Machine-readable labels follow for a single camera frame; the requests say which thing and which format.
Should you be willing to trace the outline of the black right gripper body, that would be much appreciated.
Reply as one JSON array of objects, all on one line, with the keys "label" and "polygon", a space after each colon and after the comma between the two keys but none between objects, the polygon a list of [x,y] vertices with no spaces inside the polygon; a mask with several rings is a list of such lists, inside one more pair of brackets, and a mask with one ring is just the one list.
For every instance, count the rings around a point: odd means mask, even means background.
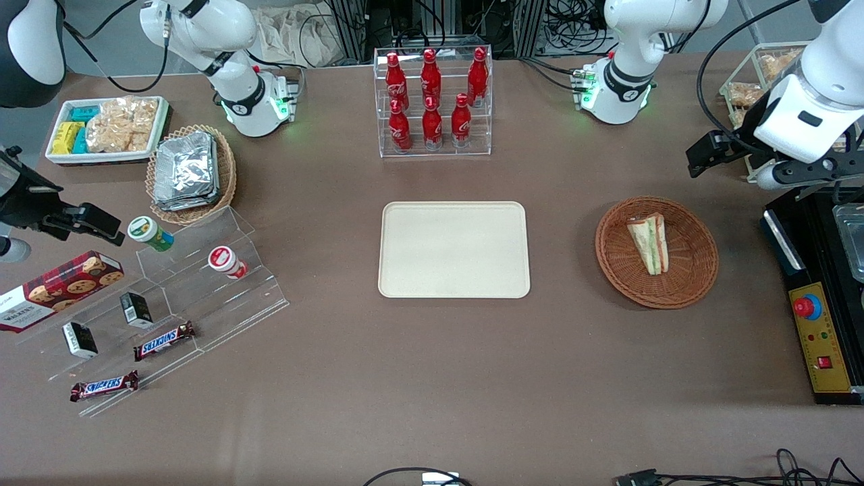
[{"label": "black right gripper body", "polygon": [[65,210],[63,187],[22,163],[17,145],[2,147],[1,221],[20,230],[41,231],[41,218]]}]

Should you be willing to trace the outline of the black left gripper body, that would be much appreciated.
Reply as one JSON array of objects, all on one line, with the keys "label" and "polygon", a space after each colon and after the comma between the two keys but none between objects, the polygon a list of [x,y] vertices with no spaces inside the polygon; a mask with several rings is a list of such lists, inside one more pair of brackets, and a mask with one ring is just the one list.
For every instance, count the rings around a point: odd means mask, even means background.
[{"label": "black left gripper body", "polygon": [[735,132],[752,133],[753,177],[764,190],[829,184],[862,176],[862,108],[806,91],[769,91]]}]

